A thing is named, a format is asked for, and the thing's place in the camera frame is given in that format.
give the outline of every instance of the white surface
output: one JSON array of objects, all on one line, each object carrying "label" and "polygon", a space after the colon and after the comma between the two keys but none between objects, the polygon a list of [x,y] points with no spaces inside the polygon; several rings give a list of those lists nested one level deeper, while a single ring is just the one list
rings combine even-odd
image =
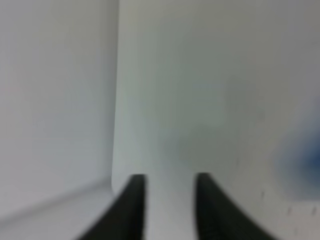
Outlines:
[{"label": "white surface", "polygon": [[318,12],[312,0],[120,2],[112,187],[149,176],[147,239],[194,238],[197,172],[279,238],[319,238],[318,203],[282,196],[270,168],[319,92]]},{"label": "white surface", "polygon": [[112,203],[111,187],[99,186],[0,225],[4,240],[76,240]]},{"label": "white surface", "polygon": [[0,1],[0,218],[111,175],[118,0]]}]

